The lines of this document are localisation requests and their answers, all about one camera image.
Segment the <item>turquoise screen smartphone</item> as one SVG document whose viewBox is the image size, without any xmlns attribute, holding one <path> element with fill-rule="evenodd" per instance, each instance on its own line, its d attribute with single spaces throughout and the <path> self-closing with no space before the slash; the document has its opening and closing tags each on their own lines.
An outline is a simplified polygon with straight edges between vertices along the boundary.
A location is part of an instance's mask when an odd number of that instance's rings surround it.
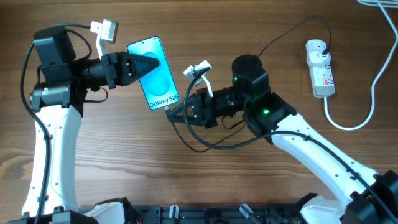
<svg viewBox="0 0 398 224">
<path fill-rule="evenodd" d="M 180 101 L 160 37 L 153 36 L 133 42 L 127 46 L 127 51 L 159 61 L 158 67 L 139 79 L 150 110 L 157 110 Z"/>
</svg>

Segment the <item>white power strip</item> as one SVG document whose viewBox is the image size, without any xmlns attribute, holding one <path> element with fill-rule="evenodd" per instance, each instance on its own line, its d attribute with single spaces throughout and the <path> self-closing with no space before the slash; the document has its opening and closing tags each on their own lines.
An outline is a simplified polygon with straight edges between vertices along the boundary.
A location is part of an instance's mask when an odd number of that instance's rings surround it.
<svg viewBox="0 0 398 224">
<path fill-rule="evenodd" d="M 305 49 L 307 55 L 311 51 L 320 51 L 323 53 L 326 50 L 326 43 L 319 39 L 309 40 L 305 44 Z M 315 98 L 325 98 L 335 94 L 335 83 L 330 63 L 321 67 L 309 67 L 309 71 Z"/>
</svg>

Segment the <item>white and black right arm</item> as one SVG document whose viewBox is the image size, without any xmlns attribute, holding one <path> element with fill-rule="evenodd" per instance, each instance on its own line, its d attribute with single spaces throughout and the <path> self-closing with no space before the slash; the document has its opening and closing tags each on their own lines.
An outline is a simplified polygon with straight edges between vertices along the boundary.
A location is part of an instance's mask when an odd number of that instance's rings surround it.
<svg viewBox="0 0 398 224">
<path fill-rule="evenodd" d="M 232 64 L 232 86 L 218 91 L 187 91 L 181 104 L 166 110 L 171 123 L 188 128 L 217 125 L 217 118 L 242 112 L 254 140 L 265 139 L 300 161 L 334 194 L 327 200 L 313 194 L 299 206 L 305 223 L 396 223 L 397 174 L 378 174 L 318 134 L 295 108 L 269 86 L 269 77 L 255 55 Z"/>
</svg>

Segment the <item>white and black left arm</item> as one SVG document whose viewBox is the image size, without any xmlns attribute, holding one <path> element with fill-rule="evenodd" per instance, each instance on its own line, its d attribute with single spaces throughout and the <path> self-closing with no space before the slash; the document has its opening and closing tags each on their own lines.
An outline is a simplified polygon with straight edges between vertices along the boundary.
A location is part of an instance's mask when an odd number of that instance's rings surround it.
<svg viewBox="0 0 398 224">
<path fill-rule="evenodd" d="M 34 34 L 30 49 L 40 65 L 37 83 L 22 103 L 35 121 L 35 154 L 30 189 L 21 223 L 139 223 L 141 216 L 126 198 L 101 202 L 81 213 L 75 193 L 75 155 L 87 93 L 127 86 L 159 66 L 156 58 L 128 52 L 107 53 L 117 23 L 93 22 L 97 59 L 78 58 L 70 34 L 76 24 L 57 24 Z"/>
</svg>

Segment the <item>white USB charger plug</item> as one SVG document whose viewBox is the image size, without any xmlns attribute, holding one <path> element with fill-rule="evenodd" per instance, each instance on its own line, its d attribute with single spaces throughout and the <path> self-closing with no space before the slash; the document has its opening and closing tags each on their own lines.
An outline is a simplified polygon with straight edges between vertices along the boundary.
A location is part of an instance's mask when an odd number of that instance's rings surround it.
<svg viewBox="0 0 398 224">
<path fill-rule="evenodd" d="M 307 64 L 309 67 L 321 67 L 322 65 L 329 64 L 331 56 L 329 53 L 322 54 L 320 51 L 311 51 L 307 55 Z"/>
</svg>

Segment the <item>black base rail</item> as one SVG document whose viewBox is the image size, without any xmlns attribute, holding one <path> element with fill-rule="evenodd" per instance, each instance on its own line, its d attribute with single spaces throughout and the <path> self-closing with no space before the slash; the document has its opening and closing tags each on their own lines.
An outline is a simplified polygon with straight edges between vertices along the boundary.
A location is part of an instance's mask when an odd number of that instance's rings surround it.
<svg viewBox="0 0 398 224">
<path fill-rule="evenodd" d="M 293 204 L 250 206 L 253 211 L 248 218 L 238 206 L 228 207 L 178 207 L 171 215 L 170 207 L 158 205 L 135 205 L 141 216 L 139 223 L 156 224 L 211 224 L 211 223 L 303 223 Z"/>
</svg>

